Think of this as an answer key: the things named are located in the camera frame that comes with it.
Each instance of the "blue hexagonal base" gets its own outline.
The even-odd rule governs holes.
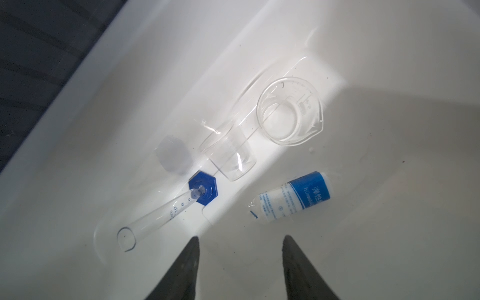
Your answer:
[[[192,179],[188,181],[188,186],[190,189],[198,188],[200,185],[203,185],[205,188],[205,194],[198,198],[197,202],[202,205],[207,205],[218,196],[218,191],[216,189],[216,179],[213,176],[208,175],[199,171],[195,174]]]

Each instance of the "glass beaker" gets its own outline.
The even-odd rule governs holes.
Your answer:
[[[257,162],[241,128],[231,121],[210,134],[200,145],[200,151],[230,181],[242,177]]]
[[[299,145],[323,130],[318,92],[297,77],[280,78],[267,86],[258,100],[257,119],[264,135],[284,146]]]

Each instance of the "dark striped surface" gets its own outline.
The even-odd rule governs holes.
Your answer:
[[[0,1],[0,171],[125,1]]]

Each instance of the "white container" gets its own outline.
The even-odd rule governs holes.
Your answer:
[[[271,222],[330,199],[329,191],[326,176],[315,171],[259,194],[248,208],[262,223]]]

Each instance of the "glass graduated cylinder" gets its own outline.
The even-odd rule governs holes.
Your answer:
[[[117,233],[117,242],[120,249],[123,252],[133,250],[138,242],[173,219],[181,211],[196,202],[203,194],[205,194],[205,188],[201,185],[197,189],[189,190],[153,212],[120,228]]]

